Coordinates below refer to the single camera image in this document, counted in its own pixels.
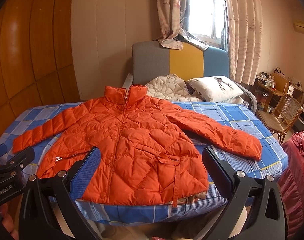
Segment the orange quilted puffer jacket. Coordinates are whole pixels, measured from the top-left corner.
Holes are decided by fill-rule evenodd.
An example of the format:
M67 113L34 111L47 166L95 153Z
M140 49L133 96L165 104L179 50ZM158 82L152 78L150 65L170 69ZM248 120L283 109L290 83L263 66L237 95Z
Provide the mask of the orange quilted puffer jacket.
M100 163L82 200L106 205L177 206L184 198L202 198L209 188L201 155L187 131L225 152L255 161L261 158L262 146L256 137L148 96L147 88L141 85L106 87L103 97L65 109L18 136L13 152L57 135L36 172L39 178L50 178L70 169L96 147Z

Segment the red ruffled fabric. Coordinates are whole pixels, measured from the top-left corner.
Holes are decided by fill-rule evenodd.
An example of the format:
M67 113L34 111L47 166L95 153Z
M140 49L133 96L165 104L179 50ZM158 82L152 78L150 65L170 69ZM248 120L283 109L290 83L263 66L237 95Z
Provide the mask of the red ruffled fabric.
M304 239L304 131L283 143L288 166L278 180L287 218L287 238Z

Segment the blue plaid bed sheet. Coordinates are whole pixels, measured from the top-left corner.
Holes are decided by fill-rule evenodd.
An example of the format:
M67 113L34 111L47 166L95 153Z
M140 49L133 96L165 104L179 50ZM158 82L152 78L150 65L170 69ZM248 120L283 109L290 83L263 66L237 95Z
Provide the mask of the blue plaid bed sheet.
M189 109L204 114L217 122L242 130L260 140L262 154L259 161L246 160L236 155L213 148L215 154L227 161L234 170L241 170L252 178L263 179L268 174L279 179L288 165L288 157L279 142L263 123L246 107L229 103L210 102L178 102L183 109ZM23 132L44 124L64 109L76 107L76 103L38 106L25 110L19 115L0 137L0 144L7 146L8 152L0 158L4 165L14 155L13 140ZM215 184L211 181L205 199L193 204L182 204L178 207L170 205L155 206L117 206L76 202L77 207L85 218L94 222L117 226L135 226L156 222L172 222L208 213L226 204Z

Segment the wooden wardrobe panels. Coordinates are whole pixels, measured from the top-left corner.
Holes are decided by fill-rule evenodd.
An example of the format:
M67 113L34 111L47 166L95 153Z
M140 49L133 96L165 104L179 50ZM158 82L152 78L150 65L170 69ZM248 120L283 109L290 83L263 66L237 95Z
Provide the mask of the wooden wardrobe panels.
M25 110L80 100L72 0L6 0L0 9L0 137Z

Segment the rattan wooden chair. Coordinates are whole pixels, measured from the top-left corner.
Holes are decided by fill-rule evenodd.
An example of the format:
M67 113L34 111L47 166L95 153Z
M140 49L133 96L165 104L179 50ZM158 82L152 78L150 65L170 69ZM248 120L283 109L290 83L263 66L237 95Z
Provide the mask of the rattan wooden chair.
M279 144L282 144L285 135L293 126L303 111L301 104L290 94L284 94L272 113L257 110L257 116L266 128L278 136Z

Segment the cluttered wooden desk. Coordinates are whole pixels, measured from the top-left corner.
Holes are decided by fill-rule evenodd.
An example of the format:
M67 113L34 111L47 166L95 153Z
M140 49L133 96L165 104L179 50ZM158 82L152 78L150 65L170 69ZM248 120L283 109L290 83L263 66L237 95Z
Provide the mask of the cluttered wooden desk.
M264 112L269 112L274 108L284 94L292 95L299 103L303 97L303 89L279 73L266 74L261 72L257 75L254 93L258 96L259 108Z

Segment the white patterned pillow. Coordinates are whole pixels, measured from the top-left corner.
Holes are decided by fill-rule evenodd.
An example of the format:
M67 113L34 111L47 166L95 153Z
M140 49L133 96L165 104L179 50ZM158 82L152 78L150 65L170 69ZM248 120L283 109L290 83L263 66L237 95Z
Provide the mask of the white patterned pillow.
M199 77L188 83L206 102L223 102L243 94L242 89L225 76Z

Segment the beige quilted blanket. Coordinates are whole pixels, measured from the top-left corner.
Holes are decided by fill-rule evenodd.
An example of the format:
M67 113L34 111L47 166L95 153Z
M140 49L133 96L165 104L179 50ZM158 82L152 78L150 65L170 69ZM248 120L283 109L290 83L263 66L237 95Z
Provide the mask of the beige quilted blanket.
M158 99L171 102L202 102L202 98L196 92L190 94L185 81L176 74L158 76L145 86L148 88L147 95Z

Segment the grey yellow blue headboard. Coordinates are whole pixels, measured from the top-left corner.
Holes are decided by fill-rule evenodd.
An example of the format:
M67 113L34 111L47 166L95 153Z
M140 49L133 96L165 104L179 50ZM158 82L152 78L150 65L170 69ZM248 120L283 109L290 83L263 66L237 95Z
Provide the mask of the grey yellow blue headboard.
M132 46L134 84L146 85L158 76L176 74L188 81L197 77L229 77L226 51L208 47L205 51L190 43L182 50L164 48L158 41L138 42Z

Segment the bright window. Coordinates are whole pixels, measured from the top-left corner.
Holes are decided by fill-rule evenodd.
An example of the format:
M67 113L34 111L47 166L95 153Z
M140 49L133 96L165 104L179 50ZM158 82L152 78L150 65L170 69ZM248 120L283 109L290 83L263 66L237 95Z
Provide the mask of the bright window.
M188 31L218 46L224 26L224 0L190 0Z

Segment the right floral curtain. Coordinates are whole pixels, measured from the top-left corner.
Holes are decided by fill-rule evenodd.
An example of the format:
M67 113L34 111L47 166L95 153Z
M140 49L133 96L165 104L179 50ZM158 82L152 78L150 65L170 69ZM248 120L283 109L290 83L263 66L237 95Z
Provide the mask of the right floral curtain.
M258 72L263 33L261 0L225 0L229 78L253 85Z

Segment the floral curtain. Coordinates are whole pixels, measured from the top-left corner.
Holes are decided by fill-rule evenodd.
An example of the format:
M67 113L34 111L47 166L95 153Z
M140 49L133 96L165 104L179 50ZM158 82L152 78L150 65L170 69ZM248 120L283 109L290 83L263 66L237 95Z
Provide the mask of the floral curtain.
M187 42L206 51L209 45L188 31L190 0L157 0L161 36L159 44L168 49L183 50Z
M229 78L253 85L258 72L263 33L261 0L225 0Z

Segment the left floral curtain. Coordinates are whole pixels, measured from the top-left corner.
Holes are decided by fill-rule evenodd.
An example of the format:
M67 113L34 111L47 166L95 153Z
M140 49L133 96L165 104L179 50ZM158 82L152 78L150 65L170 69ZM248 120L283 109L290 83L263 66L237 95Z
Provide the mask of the left floral curtain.
M206 51L209 45L188 31L190 0L157 0L161 36L159 44L168 49L183 50L187 42Z

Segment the wall air conditioner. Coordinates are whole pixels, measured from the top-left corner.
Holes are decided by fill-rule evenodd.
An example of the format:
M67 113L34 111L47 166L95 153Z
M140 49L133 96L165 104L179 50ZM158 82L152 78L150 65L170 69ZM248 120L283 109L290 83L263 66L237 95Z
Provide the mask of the wall air conditioner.
M304 34L304 21L295 21L294 22L294 29L296 32Z

